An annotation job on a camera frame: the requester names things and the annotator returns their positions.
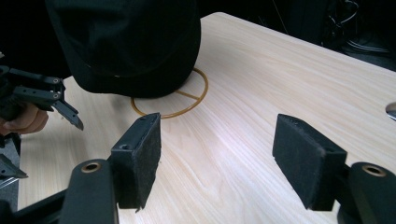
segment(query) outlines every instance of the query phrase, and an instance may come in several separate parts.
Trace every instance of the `hat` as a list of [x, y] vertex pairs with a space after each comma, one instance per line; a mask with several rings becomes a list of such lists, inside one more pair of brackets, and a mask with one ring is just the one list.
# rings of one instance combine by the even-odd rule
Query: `hat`
[[47, 0], [71, 74], [86, 91], [159, 97], [195, 65], [195, 0]]

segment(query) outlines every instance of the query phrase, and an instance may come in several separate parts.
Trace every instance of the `wood grain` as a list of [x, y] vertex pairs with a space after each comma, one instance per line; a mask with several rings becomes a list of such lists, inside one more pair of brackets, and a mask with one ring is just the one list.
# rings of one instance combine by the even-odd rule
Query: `wood grain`
[[[192, 111], [162, 120], [163, 153], [147, 207], [120, 210], [120, 223], [336, 223], [338, 204], [333, 212], [306, 211], [277, 167], [279, 113], [348, 151], [348, 165], [368, 161], [396, 172], [396, 122], [385, 112], [396, 102], [396, 73], [222, 13], [203, 18], [202, 31], [196, 67], [209, 91]], [[194, 78], [188, 82], [196, 91]], [[23, 137], [21, 168], [30, 177], [20, 182], [19, 208], [67, 188], [80, 162], [107, 158], [138, 118], [127, 97], [65, 84], [85, 130], [51, 113], [42, 132]], [[191, 98], [156, 100], [136, 103], [162, 112]]]

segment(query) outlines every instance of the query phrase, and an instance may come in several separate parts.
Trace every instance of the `table surface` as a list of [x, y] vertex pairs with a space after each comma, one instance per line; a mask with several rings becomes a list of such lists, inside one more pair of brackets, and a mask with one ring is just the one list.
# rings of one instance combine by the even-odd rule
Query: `table surface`
[[[120, 223], [336, 223], [332, 212], [303, 204], [272, 156], [276, 116], [305, 120], [348, 152], [346, 164], [368, 161], [396, 173], [396, 73], [216, 13], [202, 19], [196, 67], [208, 78], [204, 100], [162, 120], [162, 157], [147, 207], [120, 210]], [[57, 112], [47, 127], [22, 138], [19, 208], [67, 188], [72, 169], [106, 159], [140, 116], [128, 97], [92, 94], [73, 78], [66, 101], [83, 132]], [[184, 92], [200, 94], [191, 74]], [[170, 113], [194, 100], [173, 93], [142, 100], [148, 113]]]

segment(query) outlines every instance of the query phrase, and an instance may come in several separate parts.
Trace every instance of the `tan circular ring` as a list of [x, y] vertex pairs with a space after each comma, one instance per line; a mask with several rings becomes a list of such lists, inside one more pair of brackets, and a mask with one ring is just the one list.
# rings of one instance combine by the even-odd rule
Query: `tan circular ring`
[[[170, 118], [174, 118], [174, 117], [177, 117], [179, 115], [182, 115], [182, 114], [192, 110], [193, 108], [195, 108], [198, 104], [200, 104], [202, 102], [202, 100], [204, 100], [204, 98], [206, 96], [206, 93], [207, 93], [207, 90], [209, 89], [209, 81], [207, 80], [207, 76], [206, 76], [206, 74], [203, 71], [199, 70], [198, 68], [193, 68], [193, 71], [198, 73], [204, 79], [204, 82], [205, 82], [205, 89], [202, 92], [201, 96], [197, 97], [197, 96], [188, 94], [188, 93], [186, 93], [184, 91], [175, 91], [175, 93], [190, 97], [192, 99], [195, 99], [196, 101], [195, 101], [194, 104], [190, 105], [189, 107], [187, 107], [185, 109], [177, 111], [176, 113], [168, 114], [168, 115], [161, 115], [161, 119], [170, 119]], [[134, 111], [136, 111], [136, 113], [139, 114], [140, 116], [146, 116], [147, 115], [146, 113], [142, 112], [141, 110], [139, 110], [137, 108], [136, 103], [134, 102], [134, 98], [131, 98], [131, 105], [132, 105], [132, 108], [134, 109]]]

